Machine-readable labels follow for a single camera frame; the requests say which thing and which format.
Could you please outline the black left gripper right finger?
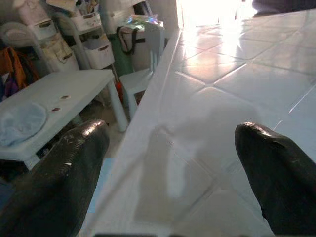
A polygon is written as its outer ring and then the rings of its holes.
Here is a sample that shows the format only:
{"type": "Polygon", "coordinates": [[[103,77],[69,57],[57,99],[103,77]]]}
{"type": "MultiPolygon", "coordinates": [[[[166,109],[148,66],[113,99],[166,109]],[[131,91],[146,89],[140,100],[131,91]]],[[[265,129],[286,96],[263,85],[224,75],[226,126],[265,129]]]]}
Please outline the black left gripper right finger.
{"type": "Polygon", "coordinates": [[[315,236],[316,164],[290,138],[261,124],[235,129],[235,147],[275,235],[315,236]]]}

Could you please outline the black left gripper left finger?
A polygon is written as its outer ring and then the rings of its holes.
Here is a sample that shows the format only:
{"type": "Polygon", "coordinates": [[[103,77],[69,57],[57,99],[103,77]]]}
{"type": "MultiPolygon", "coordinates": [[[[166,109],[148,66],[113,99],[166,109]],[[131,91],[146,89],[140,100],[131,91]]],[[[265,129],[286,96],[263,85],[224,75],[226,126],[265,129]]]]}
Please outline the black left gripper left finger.
{"type": "Polygon", "coordinates": [[[83,224],[109,147],[107,124],[69,130],[27,174],[0,212],[3,237],[74,237],[83,224]]]}

